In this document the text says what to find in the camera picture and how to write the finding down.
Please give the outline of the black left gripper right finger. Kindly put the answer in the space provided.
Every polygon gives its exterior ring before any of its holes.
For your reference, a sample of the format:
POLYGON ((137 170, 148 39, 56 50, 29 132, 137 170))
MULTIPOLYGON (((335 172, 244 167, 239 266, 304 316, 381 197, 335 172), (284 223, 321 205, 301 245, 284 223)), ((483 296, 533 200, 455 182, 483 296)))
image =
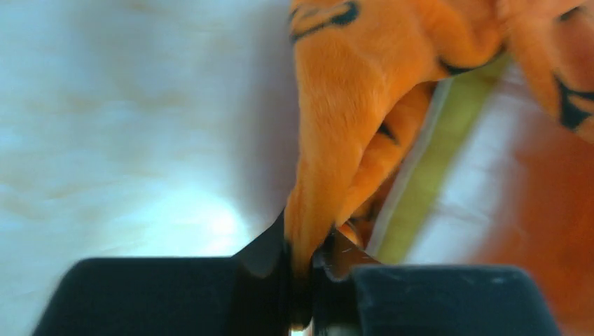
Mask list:
POLYGON ((559 335, 517 267, 384 265, 332 232, 312 258, 314 335, 559 335))

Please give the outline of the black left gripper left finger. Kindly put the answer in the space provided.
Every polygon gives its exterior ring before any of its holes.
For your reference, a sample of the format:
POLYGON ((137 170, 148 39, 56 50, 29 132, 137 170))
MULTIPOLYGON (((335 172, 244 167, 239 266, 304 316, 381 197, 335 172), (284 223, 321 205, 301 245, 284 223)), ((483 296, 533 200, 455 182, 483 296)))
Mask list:
POLYGON ((227 257, 87 258, 35 335, 288 335, 283 220, 227 257))

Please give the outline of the white pillow yellow edge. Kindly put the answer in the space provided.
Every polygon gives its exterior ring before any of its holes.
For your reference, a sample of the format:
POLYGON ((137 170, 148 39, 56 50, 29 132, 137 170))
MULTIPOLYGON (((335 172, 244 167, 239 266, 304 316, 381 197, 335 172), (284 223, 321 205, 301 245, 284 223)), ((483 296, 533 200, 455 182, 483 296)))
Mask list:
POLYGON ((470 260, 494 226, 520 112, 534 106, 509 56, 439 83, 368 254, 388 264, 470 260))

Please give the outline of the orange patterned pillowcase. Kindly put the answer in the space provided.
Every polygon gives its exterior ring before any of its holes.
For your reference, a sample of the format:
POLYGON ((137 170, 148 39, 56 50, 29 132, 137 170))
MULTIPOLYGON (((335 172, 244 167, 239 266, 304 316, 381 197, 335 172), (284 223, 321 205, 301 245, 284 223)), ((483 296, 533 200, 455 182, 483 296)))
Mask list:
POLYGON ((508 53, 548 120, 519 113, 496 228, 473 259, 528 269, 564 335, 593 334, 593 2, 294 1, 300 108, 284 215, 297 285, 418 139, 434 86, 508 53))

